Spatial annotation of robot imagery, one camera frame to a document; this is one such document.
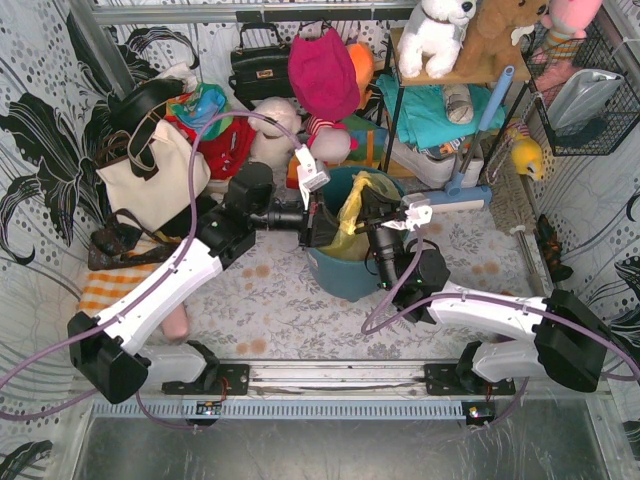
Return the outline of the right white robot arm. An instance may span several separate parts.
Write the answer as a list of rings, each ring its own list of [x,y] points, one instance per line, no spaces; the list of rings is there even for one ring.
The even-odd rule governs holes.
[[[465,347],[456,376],[468,391],[511,377],[548,377],[583,393],[597,389],[608,330],[573,293],[556,289],[548,297],[518,298],[457,285],[439,247],[422,235],[432,216],[427,201],[393,199],[369,185],[360,196],[357,230],[368,238],[387,292],[362,324],[362,334],[393,323],[381,315],[394,306],[398,317],[414,322],[466,325],[501,336],[498,343]]]

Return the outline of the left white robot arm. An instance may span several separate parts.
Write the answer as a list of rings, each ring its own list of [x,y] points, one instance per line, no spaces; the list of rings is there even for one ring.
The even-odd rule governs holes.
[[[187,394],[221,386],[220,361],[202,343],[149,347],[148,338],[195,290],[250,250],[258,230],[295,231],[305,247],[329,244],[336,231],[323,203],[329,181],[324,167],[315,174],[300,171],[300,200],[279,203],[269,166],[242,167],[223,200],[198,217],[195,235],[149,277],[96,316],[80,312],[69,321],[73,366],[112,404],[144,385],[167,384]]]

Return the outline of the yellow plastic trash bag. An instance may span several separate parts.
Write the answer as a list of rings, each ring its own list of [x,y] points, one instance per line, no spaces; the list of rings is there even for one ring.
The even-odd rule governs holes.
[[[319,251],[329,257],[344,261],[363,261],[369,249],[365,233],[356,234],[359,224],[365,187],[392,200],[399,200],[401,193],[391,178],[378,170],[360,167],[337,167],[331,170],[331,180],[323,188],[326,205],[338,221],[338,230],[328,246]]]

